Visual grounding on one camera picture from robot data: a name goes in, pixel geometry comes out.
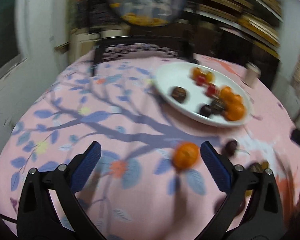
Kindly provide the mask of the small dark plum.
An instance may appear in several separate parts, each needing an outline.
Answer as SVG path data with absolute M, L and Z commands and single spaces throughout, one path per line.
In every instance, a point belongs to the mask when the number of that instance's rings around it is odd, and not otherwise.
M 205 117 L 209 117 L 212 114 L 212 108 L 210 105 L 202 105 L 199 110 L 199 114 Z

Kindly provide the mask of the pink floral tablecloth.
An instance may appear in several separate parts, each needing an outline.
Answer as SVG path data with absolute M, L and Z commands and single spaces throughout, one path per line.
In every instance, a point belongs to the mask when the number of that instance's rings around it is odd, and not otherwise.
M 224 197 L 202 161 L 178 174 L 175 147 L 209 141 L 220 151 L 231 139 L 231 161 L 267 161 L 285 209 L 300 192 L 300 147 L 279 100 L 261 82 L 245 87 L 253 105 L 242 127 L 223 129 L 196 122 L 165 103 L 153 88 L 167 59 L 148 57 L 102 63 L 89 73 L 89 53 L 66 68 L 21 117 L 0 155 L 0 213 L 15 219 L 28 171 L 54 170 L 93 141 L 102 157 L 78 200 L 108 239 L 194 239 Z

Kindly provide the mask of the large dark red plum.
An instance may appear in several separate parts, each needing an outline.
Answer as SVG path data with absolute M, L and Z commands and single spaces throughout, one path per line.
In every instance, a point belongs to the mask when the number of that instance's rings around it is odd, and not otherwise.
M 241 203 L 238 204 L 238 203 L 229 201 L 227 196 L 223 196 L 216 200 L 213 211 L 214 211 L 214 214 L 216 214 L 216 213 L 218 213 L 219 210 L 226 210 L 227 214 L 228 214 L 229 211 L 236 210 L 236 214 L 234 215 L 234 217 L 237 217 L 243 213 L 245 206 L 246 206 L 246 199 L 244 197 L 243 197 Z

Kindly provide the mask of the round deer picture screen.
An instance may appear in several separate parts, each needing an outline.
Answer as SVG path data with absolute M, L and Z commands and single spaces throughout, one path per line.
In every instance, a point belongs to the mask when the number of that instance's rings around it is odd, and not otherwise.
M 174 24 L 182 15 L 187 0 L 106 0 L 118 20 L 139 27 L 144 35 L 102 38 L 95 44 L 94 65 L 132 53 L 162 53 L 195 63 L 191 32 L 182 37 L 153 35 L 153 31 Z

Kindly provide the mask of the beige drink can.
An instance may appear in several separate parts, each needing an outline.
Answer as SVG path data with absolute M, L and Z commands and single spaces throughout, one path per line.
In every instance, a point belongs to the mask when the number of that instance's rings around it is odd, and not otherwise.
M 246 64 L 246 71 L 243 77 L 243 82 L 248 87 L 254 88 L 260 76 L 261 70 L 255 64 L 248 62 Z

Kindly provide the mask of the dark passion fruit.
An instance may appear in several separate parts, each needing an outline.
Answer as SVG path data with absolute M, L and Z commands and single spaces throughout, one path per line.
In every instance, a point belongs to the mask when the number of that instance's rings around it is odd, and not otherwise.
M 222 115 L 226 109 L 226 105 L 223 100 L 215 99 L 211 102 L 211 112 L 214 115 Z

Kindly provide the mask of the orange tangerine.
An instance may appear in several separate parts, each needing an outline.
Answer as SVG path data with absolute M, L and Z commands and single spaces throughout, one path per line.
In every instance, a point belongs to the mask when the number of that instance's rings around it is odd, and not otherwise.
M 233 96 L 234 96 L 234 93 L 232 91 L 232 88 L 229 87 L 229 86 L 224 86 L 219 91 L 218 98 L 221 99 L 221 100 L 223 100 L 223 101 L 231 101 Z
M 172 164 L 178 171 L 188 170 L 199 159 L 199 147 L 192 142 L 182 142 L 172 154 Z

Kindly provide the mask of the brown wrinkled passion fruit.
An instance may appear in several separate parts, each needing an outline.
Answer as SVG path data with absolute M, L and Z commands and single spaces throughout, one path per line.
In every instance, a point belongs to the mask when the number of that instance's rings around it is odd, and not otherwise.
M 187 90 L 182 87 L 174 87 L 171 91 L 171 97 L 178 103 L 184 103 L 187 98 Z

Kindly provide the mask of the yellow round fruit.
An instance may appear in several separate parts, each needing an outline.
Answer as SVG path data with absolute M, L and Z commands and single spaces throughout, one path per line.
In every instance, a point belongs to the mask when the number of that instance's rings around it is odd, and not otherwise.
M 209 83 L 213 83 L 215 76 L 213 74 L 213 72 L 205 72 L 205 83 L 209 84 Z

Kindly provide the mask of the orange tangerine back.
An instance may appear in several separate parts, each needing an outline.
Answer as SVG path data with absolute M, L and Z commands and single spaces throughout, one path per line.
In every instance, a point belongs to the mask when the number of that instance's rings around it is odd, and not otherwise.
M 229 86 L 224 86 L 219 91 L 218 98 L 221 99 L 221 100 L 223 100 L 223 101 L 231 101 L 233 96 L 234 96 L 234 93 L 232 91 L 232 88 L 229 87 Z

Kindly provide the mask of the large yellow orange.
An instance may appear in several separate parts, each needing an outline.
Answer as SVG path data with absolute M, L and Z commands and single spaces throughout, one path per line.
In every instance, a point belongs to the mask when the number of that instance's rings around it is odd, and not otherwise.
M 200 76 L 202 70 L 199 67 L 193 67 L 191 70 L 191 79 L 195 80 L 198 76 Z

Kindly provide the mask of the small dark fruit behind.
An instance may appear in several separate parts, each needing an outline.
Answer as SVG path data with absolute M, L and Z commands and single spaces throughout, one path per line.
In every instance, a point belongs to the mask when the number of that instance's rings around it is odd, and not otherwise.
M 255 162 L 250 164 L 248 170 L 250 172 L 262 173 L 267 168 L 269 168 L 269 163 L 267 161 L 262 161 L 261 163 Z

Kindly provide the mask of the white oval plate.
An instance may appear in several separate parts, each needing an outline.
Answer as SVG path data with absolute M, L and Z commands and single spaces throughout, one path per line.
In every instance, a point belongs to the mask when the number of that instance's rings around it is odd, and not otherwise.
M 160 65 L 155 71 L 154 86 L 162 98 L 183 115 L 202 124 L 222 128 L 245 125 L 254 111 L 249 95 L 233 79 L 207 66 L 199 66 L 199 68 L 211 71 L 215 75 L 213 83 L 217 87 L 229 86 L 234 93 L 242 97 L 243 105 L 245 106 L 245 115 L 240 120 L 228 121 L 220 115 L 204 117 L 199 114 L 201 105 L 210 103 L 212 99 L 205 95 L 204 87 L 196 85 L 196 82 L 191 79 L 191 70 L 194 67 L 197 67 L 197 65 L 189 62 L 171 62 Z M 184 102 L 179 103 L 172 98 L 172 90 L 175 87 L 181 87 L 186 90 Z

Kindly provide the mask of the orange mandarin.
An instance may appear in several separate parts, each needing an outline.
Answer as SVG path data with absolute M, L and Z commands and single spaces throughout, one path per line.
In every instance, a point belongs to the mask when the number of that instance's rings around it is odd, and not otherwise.
M 228 121 L 238 121 L 245 115 L 245 106 L 242 103 L 227 102 L 223 116 Z

